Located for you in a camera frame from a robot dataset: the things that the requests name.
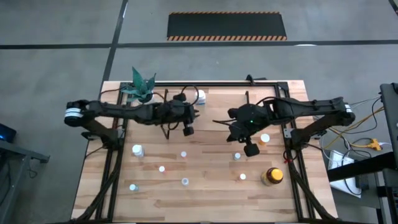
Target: orange striped border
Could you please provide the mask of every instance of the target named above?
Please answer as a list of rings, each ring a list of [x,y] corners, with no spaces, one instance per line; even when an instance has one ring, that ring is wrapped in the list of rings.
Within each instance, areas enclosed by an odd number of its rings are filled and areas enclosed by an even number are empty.
[[[270,11],[270,12],[222,12],[222,11],[213,11],[213,12],[171,12],[169,15],[173,14],[280,14],[278,11]]]
[[[255,36],[170,36],[168,41],[285,41],[282,35],[255,35]]]

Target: yellow cable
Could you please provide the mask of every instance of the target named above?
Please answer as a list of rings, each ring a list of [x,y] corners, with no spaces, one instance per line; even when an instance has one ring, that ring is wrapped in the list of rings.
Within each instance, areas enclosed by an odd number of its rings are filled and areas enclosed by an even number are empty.
[[[350,146],[369,148],[369,145],[355,145],[355,144],[351,144],[351,143],[350,143]]]
[[[350,127],[348,127],[347,129],[345,129],[344,131],[338,133],[337,137],[332,140],[332,142],[330,142],[327,146],[324,147],[324,149],[327,149],[328,147],[330,147],[333,143],[335,143],[337,141],[338,138],[340,138],[340,136],[342,136],[344,134],[344,132],[352,130],[354,128],[357,128],[360,124],[362,124],[363,122],[365,122],[367,119],[369,119],[370,117],[372,117],[374,114],[377,114],[378,112],[384,110],[384,107],[380,107],[379,109],[377,109],[374,113],[369,114],[368,116],[366,116],[365,118],[363,118],[362,120],[358,121],[357,123],[351,125]]]

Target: white bottle cap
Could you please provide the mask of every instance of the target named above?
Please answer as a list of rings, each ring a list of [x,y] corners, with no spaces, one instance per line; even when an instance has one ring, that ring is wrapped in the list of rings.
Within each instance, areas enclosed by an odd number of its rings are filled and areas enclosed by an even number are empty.
[[[241,154],[240,154],[240,153],[238,153],[238,152],[237,152],[237,153],[235,153],[235,155],[234,155],[234,158],[235,158],[235,159],[240,159],[240,158],[241,158]]]
[[[239,176],[239,178],[240,178],[241,180],[245,180],[245,179],[246,179],[246,174],[241,174],[241,175]]]
[[[199,98],[203,98],[206,96],[206,93],[203,90],[198,90],[199,92]]]
[[[142,152],[142,146],[141,145],[134,145],[132,147],[132,153],[140,154],[141,152]]]
[[[130,190],[136,190],[137,189],[137,185],[135,184],[130,184]]]
[[[184,186],[188,186],[188,184],[189,184],[188,178],[183,178],[183,179],[181,180],[181,184],[184,185]]]
[[[262,142],[269,142],[269,135],[268,134],[262,134],[260,137]]]

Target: plant pot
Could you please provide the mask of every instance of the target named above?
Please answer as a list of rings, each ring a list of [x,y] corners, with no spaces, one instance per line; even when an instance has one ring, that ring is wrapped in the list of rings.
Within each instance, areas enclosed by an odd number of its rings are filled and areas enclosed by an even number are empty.
[[[145,99],[141,100],[138,99],[138,101],[142,104],[146,104],[146,103],[152,103],[152,100],[154,99],[154,91],[151,91],[152,94],[148,94],[147,97],[145,97]]]

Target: white cable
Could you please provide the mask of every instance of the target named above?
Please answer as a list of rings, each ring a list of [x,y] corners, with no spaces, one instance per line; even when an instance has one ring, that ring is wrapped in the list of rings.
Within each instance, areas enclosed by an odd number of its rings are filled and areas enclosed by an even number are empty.
[[[352,103],[352,104],[350,104],[352,106],[351,109],[357,108],[357,107],[359,107],[359,106],[361,106],[361,105],[363,105],[363,104],[365,104],[365,103],[367,103],[369,101],[375,100],[377,98],[380,98],[380,96],[376,96],[374,98],[370,98],[370,99],[367,99],[367,100],[364,100],[364,101],[360,101],[360,102],[357,102],[357,103]]]
[[[323,153],[323,155],[325,155],[325,157],[326,158],[328,158],[328,160],[329,161],[332,161],[332,162],[342,162],[343,160],[342,159],[340,159],[340,160],[333,160],[333,159],[331,159],[330,157],[328,157],[328,155],[326,155],[326,153],[325,153],[325,149],[323,148],[323,137],[324,136],[322,136],[321,137],[321,149],[322,149],[322,153]],[[344,141],[348,144],[348,153],[347,153],[347,155],[346,155],[346,157],[348,156],[348,154],[349,154],[349,149],[350,149],[350,146],[349,146],[349,142],[347,141],[347,139],[345,139],[345,138],[343,138],[344,139]]]
[[[389,143],[389,142],[379,142],[379,146],[382,146],[382,145],[384,145],[384,144],[389,144],[390,146],[392,146],[392,144]]]

